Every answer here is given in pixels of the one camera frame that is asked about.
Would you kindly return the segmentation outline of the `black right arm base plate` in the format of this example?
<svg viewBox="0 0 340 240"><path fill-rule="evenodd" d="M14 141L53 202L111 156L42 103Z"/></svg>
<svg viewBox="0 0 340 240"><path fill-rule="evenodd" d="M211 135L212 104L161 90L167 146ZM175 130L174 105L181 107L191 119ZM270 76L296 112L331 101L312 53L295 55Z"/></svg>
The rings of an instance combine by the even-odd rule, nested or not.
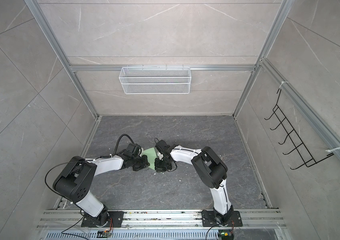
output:
<svg viewBox="0 0 340 240"><path fill-rule="evenodd" d="M202 210L202 223L204 227L222 226L222 227L242 227L242 217L239 211L229 210L225 215L217 211Z"/></svg>

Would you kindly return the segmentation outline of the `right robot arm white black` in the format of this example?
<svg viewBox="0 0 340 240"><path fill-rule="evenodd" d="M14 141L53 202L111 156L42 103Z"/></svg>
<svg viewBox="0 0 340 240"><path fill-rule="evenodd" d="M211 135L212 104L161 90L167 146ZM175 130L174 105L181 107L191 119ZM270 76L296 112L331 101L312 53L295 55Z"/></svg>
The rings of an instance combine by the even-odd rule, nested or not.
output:
<svg viewBox="0 0 340 240"><path fill-rule="evenodd" d="M189 149L156 140L155 150L154 168L157 172L173 172L178 168L178 162L192 165L201 181L210 188L217 223L223 225L230 221L234 210L226 187L228 168L210 147Z"/></svg>

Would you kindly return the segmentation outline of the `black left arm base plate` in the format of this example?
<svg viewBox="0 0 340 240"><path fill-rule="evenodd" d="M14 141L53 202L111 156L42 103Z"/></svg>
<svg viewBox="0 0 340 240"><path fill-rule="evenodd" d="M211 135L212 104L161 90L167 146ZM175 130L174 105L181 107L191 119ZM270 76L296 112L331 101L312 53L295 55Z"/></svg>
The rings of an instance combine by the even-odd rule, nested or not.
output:
<svg viewBox="0 0 340 240"><path fill-rule="evenodd" d="M99 216L92 217L88 213L84 213L81 227L88 228L120 228L124 217L123 211L107 211L101 212Z"/></svg>

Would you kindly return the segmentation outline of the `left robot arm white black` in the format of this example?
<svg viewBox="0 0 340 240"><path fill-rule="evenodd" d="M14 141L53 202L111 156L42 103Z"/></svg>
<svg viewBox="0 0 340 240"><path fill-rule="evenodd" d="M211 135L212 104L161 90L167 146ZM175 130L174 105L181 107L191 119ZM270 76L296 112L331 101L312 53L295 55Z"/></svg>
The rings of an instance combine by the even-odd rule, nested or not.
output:
<svg viewBox="0 0 340 240"><path fill-rule="evenodd" d="M140 146L129 144L117 154L96 159L73 157L55 179L52 189L84 211L84 218L98 227L107 224L108 208L90 191L95 176L132 167L140 171L148 166L148 158Z"/></svg>

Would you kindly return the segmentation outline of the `light green paper sheet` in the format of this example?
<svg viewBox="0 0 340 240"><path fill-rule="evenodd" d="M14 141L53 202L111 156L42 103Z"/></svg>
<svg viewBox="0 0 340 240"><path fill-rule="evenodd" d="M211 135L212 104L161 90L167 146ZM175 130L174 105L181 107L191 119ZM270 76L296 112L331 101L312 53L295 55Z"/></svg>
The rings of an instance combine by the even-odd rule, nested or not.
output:
<svg viewBox="0 0 340 240"><path fill-rule="evenodd" d="M143 150L142 156L147 156L147 161L149 163L149 168L152 170L155 170L155 159L157 158L157 153L155 148L149 148L146 150Z"/></svg>

